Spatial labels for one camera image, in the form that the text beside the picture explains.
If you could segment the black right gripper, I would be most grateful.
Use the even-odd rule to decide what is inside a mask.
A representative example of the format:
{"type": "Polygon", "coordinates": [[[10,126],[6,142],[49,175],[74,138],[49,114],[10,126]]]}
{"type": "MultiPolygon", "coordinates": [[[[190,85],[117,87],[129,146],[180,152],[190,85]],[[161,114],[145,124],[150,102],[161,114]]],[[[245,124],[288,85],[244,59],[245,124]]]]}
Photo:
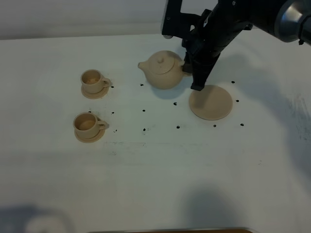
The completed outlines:
{"type": "Polygon", "coordinates": [[[224,48],[248,25],[251,1],[220,0],[207,17],[207,24],[186,43],[182,70],[192,73],[191,89],[201,91],[224,48]]]}

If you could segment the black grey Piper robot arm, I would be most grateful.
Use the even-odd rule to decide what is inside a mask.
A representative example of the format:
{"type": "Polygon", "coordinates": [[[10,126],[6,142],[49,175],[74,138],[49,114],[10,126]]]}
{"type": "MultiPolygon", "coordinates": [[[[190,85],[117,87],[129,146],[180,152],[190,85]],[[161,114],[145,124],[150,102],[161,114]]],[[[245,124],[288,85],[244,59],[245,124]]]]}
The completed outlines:
{"type": "Polygon", "coordinates": [[[309,0],[220,0],[213,10],[202,13],[198,26],[185,40],[186,60],[192,73],[193,90],[204,89],[221,52],[243,30],[253,26],[289,43],[311,42],[309,0]]]}

